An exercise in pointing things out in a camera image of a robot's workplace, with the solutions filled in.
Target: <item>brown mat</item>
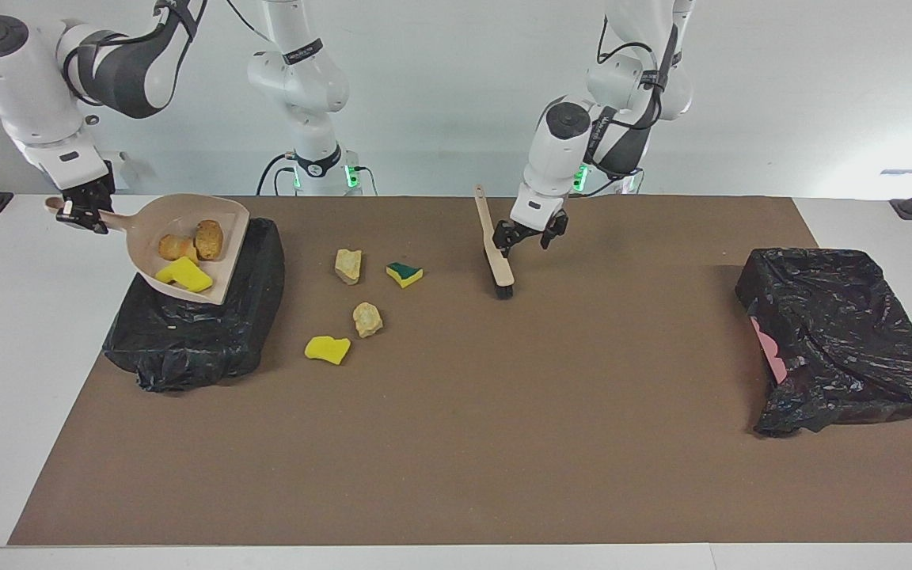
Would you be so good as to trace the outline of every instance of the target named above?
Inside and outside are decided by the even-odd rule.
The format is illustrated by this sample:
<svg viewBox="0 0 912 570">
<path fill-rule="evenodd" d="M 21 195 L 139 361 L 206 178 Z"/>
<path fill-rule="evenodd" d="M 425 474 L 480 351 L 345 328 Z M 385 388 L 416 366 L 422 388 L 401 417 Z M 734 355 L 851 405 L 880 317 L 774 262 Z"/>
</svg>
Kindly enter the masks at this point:
<svg viewBox="0 0 912 570">
<path fill-rule="evenodd" d="M 11 545 L 912 542 L 912 421 L 750 433 L 732 288 L 750 249 L 814 245 L 790 199 L 574 199 L 510 302 L 471 199 L 242 202 L 287 258 L 260 370 L 171 397 L 99 359 Z M 386 329 L 357 340 L 366 300 Z M 343 366 L 302 356 L 326 333 Z"/>
</svg>

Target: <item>white table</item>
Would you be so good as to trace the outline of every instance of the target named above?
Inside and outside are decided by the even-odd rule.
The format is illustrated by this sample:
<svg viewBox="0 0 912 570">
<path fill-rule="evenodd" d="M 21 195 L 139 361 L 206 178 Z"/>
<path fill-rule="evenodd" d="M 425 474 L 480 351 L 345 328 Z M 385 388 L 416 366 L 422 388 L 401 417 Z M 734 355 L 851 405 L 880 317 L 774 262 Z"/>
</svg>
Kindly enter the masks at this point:
<svg viewBox="0 0 912 570">
<path fill-rule="evenodd" d="M 3 548 L 134 274 L 122 235 L 76 234 L 43 202 L 0 214 L 0 568 L 912 568 L 912 545 Z M 912 223 L 884 202 L 796 204 L 819 245 L 871 253 L 912 320 Z"/>
</svg>

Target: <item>dustpan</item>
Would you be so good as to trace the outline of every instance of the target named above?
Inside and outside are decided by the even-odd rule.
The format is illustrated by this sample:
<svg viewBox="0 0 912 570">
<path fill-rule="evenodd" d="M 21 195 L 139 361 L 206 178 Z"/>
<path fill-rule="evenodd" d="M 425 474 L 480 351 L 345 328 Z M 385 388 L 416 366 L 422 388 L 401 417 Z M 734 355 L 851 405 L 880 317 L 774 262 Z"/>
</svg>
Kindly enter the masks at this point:
<svg viewBox="0 0 912 570">
<path fill-rule="evenodd" d="M 53 214 L 64 205 L 62 198 L 57 196 L 44 201 L 44 206 Z M 213 278 L 213 286 L 192 293 L 181 286 L 156 280 L 153 276 L 171 263 L 157 252 L 160 238 L 167 234 L 195 235 L 196 224 L 203 220 L 216 220 L 224 230 L 224 248 L 218 259 L 199 260 L 199 269 Z M 249 228 L 249 210 L 231 199 L 171 194 L 149 202 L 131 216 L 101 211 L 101 221 L 109 230 L 126 234 L 129 259 L 152 288 L 187 302 L 223 304 L 245 231 Z"/>
</svg>

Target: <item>trash bag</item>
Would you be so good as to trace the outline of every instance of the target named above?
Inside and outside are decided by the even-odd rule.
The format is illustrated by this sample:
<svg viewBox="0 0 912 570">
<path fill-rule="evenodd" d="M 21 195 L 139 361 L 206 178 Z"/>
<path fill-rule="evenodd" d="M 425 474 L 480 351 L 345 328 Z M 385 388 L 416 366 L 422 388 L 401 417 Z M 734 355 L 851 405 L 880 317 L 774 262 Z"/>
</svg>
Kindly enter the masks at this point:
<svg viewBox="0 0 912 570">
<path fill-rule="evenodd" d="M 912 418 L 912 324 L 867 253 L 756 249 L 735 292 L 773 376 L 757 433 Z"/>
<path fill-rule="evenodd" d="M 272 220 L 249 220 L 224 304 L 186 302 L 160 293 L 137 274 L 104 356 L 135 372 L 147 392 L 190 390 L 242 376 L 260 365 L 283 295 L 283 248 Z"/>
</svg>

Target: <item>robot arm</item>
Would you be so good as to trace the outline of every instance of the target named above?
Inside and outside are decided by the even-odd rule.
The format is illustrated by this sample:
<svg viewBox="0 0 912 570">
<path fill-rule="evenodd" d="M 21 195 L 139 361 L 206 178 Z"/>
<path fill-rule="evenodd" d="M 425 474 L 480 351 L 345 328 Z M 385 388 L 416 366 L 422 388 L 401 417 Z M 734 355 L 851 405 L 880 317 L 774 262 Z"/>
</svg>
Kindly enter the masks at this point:
<svg viewBox="0 0 912 570">
<path fill-rule="evenodd" d="M 495 230 L 493 241 L 504 255 L 531 235 L 540 234 L 547 249 L 564 234 L 568 216 L 562 206 L 580 165 L 589 163 L 611 180 L 629 176 L 644 155 L 652 125 L 687 111 L 691 84 L 681 68 L 681 40 L 693 4 L 607 1 L 605 32 L 610 25 L 624 43 L 608 54 L 598 47 L 597 65 L 587 72 L 596 102 L 562 97 L 544 109 L 511 221 L 500 221 Z"/>
<path fill-rule="evenodd" d="M 29 28 L 0 15 L 2 126 L 62 192 L 58 220 L 106 234 L 98 210 L 112 209 L 115 191 L 76 97 L 134 118 L 166 107 L 206 3 L 160 0 L 153 32 L 138 37 L 78 21 Z"/>
<path fill-rule="evenodd" d="M 344 194 L 354 185 L 348 169 L 357 159 L 336 140 L 329 113 L 347 104 L 347 76 L 312 32 L 304 0 L 261 0 L 261 5 L 278 51 L 253 55 L 249 82 L 287 115 L 299 190 Z"/>
</svg>

